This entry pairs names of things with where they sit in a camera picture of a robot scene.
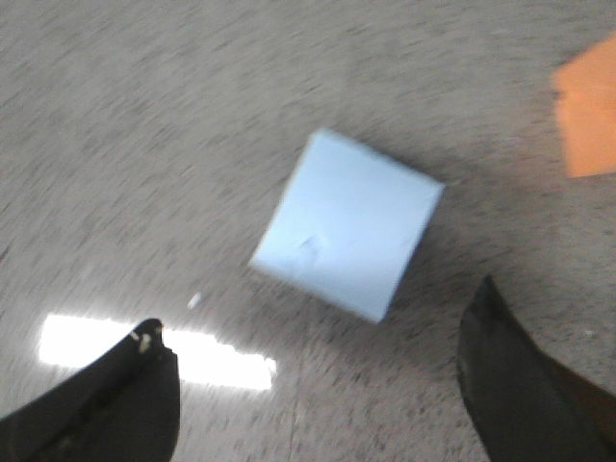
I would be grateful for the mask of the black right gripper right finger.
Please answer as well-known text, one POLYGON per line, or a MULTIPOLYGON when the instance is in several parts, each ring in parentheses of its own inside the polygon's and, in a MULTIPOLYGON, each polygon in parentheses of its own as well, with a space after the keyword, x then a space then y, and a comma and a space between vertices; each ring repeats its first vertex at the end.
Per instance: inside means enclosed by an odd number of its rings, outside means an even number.
POLYGON ((614 395, 543 352, 489 276, 461 318, 457 379, 490 460, 614 460, 614 395))

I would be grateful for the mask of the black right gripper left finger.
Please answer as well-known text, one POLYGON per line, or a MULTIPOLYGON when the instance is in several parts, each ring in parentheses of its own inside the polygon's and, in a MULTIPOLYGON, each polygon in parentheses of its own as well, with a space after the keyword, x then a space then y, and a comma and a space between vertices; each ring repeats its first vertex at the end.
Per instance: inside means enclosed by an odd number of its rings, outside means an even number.
POLYGON ((169 461, 180 428, 177 355, 158 319, 1 421, 4 461, 169 461))

